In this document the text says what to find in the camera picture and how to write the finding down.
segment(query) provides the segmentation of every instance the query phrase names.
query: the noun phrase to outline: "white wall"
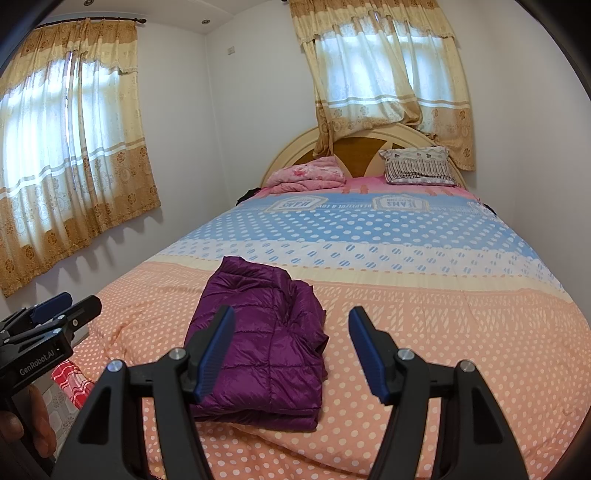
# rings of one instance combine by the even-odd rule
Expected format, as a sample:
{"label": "white wall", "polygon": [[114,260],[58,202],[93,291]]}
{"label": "white wall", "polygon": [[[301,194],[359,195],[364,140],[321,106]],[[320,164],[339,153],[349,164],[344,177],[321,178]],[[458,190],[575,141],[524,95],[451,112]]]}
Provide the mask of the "white wall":
{"label": "white wall", "polygon": [[213,123],[205,38],[147,23],[138,27],[139,96],[162,208],[105,232],[0,303],[0,318],[69,291],[97,293],[229,207]]}
{"label": "white wall", "polygon": [[513,227],[591,322],[591,100],[558,45],[512,0],[480,0],[516,92]]}
{"label": "white wall", "polygon": [[[470,189],[538,251],[591,319],[591,227],[583,211],[591,204],[589,98],[551,37],[514,0],[439,3],[456,32],[472,101]],[[313,84],[282,2],[251,8],[210,33],[207,56],[235,199],[258,185],[283,146],[316,125]]]}
{"label": "white wall", "polygon": [[[258,187],[270,162],[317,125],[290,7],[269,1],[207,35],[207,59],[230,198]],[[236,53],[228,55],[228,48]]]}

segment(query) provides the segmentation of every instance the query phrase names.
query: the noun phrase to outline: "pillow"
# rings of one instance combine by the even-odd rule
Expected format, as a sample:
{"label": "pillow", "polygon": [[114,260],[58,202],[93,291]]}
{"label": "pillow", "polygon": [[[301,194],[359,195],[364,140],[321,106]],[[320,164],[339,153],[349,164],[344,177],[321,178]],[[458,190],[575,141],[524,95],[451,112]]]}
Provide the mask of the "pillow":
{"label": "pillow", "polygon": [[456,184],[452,168],[447,160],[449,153],[446,147],[397,148],[380,150],[379,154],[386,161],[386,181],[388,183],[395,183],[399,179],[426,177],[447,180]]}
{"label": "pillow", "polygon": [[317,158],[303,165],[282,168],[272,174],[265,187],[275,187],[281,183],[298,183],[303,180],[328,180],[345,185],[345,172],[339,167],[336,157]]}

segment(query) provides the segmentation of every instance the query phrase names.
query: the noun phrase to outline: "striped pillow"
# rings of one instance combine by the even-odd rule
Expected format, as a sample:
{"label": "striped pillow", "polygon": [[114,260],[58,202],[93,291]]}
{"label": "striped pillow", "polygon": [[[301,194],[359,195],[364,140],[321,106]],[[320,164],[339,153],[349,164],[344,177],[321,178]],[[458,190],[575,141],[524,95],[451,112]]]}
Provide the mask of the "striped pillow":
{"label": "striped pillow", "polygon": [[397,148],[380,150],[379,154],[386,161],[388,183],[395,183],[397,179],[421,177],[456,182],[447,160],[446,147]]}

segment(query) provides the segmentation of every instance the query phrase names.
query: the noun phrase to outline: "curtain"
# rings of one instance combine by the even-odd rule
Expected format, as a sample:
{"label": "curtain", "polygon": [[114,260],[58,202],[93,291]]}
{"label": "curtain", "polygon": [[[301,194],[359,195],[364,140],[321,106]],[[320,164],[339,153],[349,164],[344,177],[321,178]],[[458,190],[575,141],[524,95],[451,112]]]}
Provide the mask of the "curtain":
{"label": "curtain", "polygon": [[454,33],[434,0],[291,0],[316,94],[315,156],[402,122],[474,170],[472,110]]}
{"label": "curtain", "polygon": [[5,296],[160,206],[142,131],[134,22],[39,28],[0,79]]}

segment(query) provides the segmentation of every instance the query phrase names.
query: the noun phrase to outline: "blue polka dot fabric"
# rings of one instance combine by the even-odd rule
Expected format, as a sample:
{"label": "blue polka dot fabric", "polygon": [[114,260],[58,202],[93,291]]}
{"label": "blue polka dot fabric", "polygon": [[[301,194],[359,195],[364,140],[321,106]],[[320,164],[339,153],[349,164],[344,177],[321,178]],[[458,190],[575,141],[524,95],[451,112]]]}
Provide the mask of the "blue polka dot fabric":
{"label": "blue polka dot fabric", "polygon": [[161,254],[210,260],[456,275],[524,275],[560,283],[492,212],[459,196],[284,194],[251,199]]}

